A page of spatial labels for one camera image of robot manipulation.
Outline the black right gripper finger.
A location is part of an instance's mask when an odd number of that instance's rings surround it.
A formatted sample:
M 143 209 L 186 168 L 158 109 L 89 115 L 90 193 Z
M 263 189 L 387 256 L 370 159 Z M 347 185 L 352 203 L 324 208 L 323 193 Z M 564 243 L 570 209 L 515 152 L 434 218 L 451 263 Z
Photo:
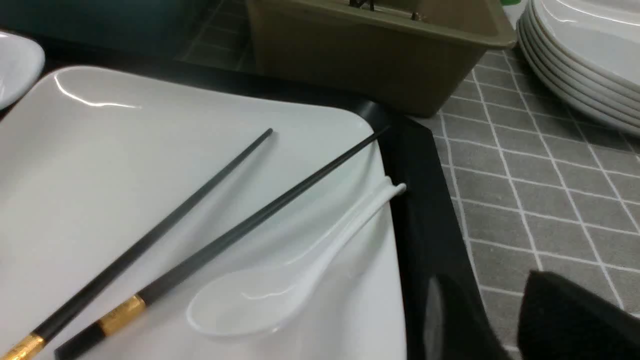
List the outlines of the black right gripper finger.
M 531 271 L 519 308 L 524 360 L 637 360 L 637 317 L 551 271 Z

